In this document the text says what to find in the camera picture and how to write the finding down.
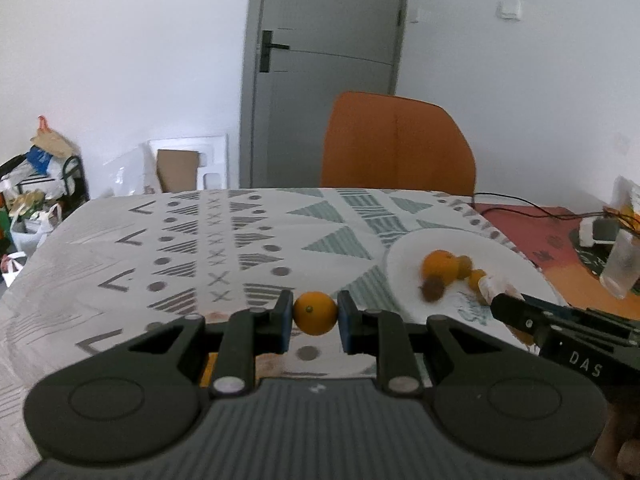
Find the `clutter pile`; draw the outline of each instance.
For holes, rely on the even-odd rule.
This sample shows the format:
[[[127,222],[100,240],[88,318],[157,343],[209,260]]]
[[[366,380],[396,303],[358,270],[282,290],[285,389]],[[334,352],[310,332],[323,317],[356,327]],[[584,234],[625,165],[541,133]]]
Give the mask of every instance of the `clutter pile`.
[[[0,272],[7,286],[47,236],[88,200],[84,169],[46,118],[33,146],[0,166]]]

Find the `glass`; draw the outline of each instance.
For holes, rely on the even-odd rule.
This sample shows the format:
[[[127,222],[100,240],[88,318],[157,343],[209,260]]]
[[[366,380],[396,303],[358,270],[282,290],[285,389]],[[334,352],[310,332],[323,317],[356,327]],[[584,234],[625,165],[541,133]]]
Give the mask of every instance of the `glass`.
[[[640,278],[640,239],[620,229],[600,283],[612,295],[622,300]]]

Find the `door handle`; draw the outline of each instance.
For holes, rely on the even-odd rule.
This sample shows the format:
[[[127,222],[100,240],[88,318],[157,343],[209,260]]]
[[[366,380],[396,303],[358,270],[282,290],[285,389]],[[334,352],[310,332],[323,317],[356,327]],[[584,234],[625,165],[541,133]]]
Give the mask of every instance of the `door handle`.
[[[271,65],[271,49],[290,50],[289,45],[281,43],[271,43],[273,37],[272,30],[264,30],[262,32],[262,44],[260,47],[260,72],[268,72]]]

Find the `gray door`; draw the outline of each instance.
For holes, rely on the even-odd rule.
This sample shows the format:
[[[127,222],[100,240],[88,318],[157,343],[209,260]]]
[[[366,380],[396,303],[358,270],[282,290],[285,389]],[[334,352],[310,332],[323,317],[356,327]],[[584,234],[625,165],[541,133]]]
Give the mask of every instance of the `gray door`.
[[[252,186],[319,185],[335,98],[392,89],[401,1],[262,0],[260,39],[289,49],[269,48],[256,74]]]

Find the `white wall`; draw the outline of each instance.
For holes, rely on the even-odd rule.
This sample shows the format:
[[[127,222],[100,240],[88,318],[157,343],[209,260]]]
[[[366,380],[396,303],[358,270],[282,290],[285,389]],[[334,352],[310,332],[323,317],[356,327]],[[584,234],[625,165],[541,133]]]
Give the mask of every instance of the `white wall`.
[[[238,132],[248,0],[0,0],[0,161],[44,114],[102,164],[147,139]]]
[[[640,183],[640,0],[498,1],[409,0],[397,93],[449,111],[478,191],[587,209]]]

